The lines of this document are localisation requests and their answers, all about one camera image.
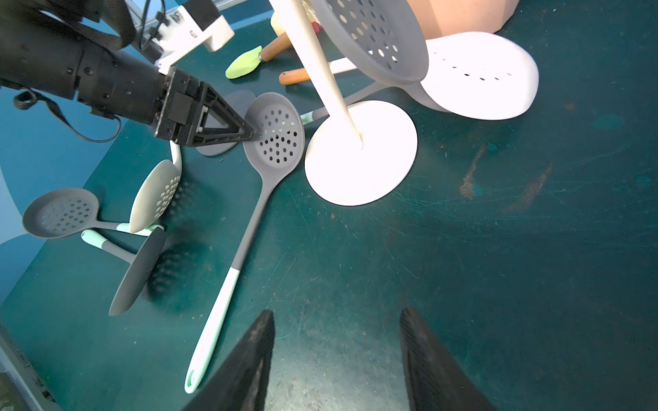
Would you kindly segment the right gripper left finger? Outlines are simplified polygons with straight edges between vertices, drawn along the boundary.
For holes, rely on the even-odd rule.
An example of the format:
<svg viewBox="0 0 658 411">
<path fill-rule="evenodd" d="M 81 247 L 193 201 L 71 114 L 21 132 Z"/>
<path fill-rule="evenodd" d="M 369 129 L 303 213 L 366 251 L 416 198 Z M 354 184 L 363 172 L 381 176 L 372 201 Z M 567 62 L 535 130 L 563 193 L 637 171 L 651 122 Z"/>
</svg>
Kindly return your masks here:
<svg viewBox="0 0 658 411">
<path fill-rule="evenodd" d="M 185 409 L 264 409 L 274 341 L 274 314 L 271 310 L 264 310 L 200 394 L 195 396 Z"/>
</svg>

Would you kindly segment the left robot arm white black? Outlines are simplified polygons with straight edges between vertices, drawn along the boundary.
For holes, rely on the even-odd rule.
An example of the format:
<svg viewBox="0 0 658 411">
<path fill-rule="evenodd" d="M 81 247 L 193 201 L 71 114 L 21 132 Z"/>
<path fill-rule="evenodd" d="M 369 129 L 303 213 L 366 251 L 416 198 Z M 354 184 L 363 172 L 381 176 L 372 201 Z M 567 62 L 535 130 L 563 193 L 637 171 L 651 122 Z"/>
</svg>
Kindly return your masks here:
<svg viewBox="0 0 658 411">
<path fill-rule="evenodd" d="M 244 142 L 253 128 L 176 65 L 197 46 L 217 51 L 233 34 L 210 1 L 163 11 L 153 27 L 136 25 L 124 1 L 4 1 L 1 83 L 16 90 L 21 110 L 44 102 L 62 116 L 54 102 L 62 97 L 180 146 Z"/>
</svg>

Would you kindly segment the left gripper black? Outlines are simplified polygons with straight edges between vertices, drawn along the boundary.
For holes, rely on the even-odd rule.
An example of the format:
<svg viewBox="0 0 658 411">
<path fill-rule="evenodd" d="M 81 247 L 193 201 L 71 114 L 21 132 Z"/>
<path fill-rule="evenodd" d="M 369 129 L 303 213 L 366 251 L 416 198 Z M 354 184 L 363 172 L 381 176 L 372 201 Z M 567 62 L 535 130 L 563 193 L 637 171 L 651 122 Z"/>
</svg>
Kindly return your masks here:
<svg viewBox="0 0 658 411">
<path fill-rule="evenodd" d="M 154 121 L 154 136 L 185 147 L 206 147 L 250 141 L 254 130 L 207 82 L 171 67 L 164 99 Z M 216 115 L 228 128 L 212 128 Z"/>
</svg>

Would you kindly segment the cream utensil rack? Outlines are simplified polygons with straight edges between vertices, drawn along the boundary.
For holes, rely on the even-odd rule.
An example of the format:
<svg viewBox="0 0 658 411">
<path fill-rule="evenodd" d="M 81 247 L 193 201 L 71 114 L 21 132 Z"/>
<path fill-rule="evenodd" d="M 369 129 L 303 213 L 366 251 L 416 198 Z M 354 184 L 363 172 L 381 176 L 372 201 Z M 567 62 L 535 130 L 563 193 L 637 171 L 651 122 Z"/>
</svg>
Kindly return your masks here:
<svg viewBox="0 0 658 411">
<path fill-rule="evenodd" d="M 274 1 L 272 7 L 328 111 L 306 152 L 309 185 L 324 200 L 348 207 L 388 195 L 414 163 L 417 134 L 413 121 L 395 104 L 370 100 L 380 111 L 380 121 L 356 126 L 351 115 L 362 109 L 345 104 L 301 2 Z"/>
</svg>

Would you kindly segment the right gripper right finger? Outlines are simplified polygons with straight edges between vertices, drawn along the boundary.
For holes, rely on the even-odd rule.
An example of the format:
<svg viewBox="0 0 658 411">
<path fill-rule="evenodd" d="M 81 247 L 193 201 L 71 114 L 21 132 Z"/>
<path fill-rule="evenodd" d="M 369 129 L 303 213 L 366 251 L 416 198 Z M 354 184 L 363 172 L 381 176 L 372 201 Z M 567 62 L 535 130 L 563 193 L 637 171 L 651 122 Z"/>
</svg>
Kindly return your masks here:
<svg viewBox="0 0 658 411">
<path fill-rule="evenodd" d="M 400 315 L 401 351 L 411 410 L 494 410 L 415 308 Z"/>
</svg>

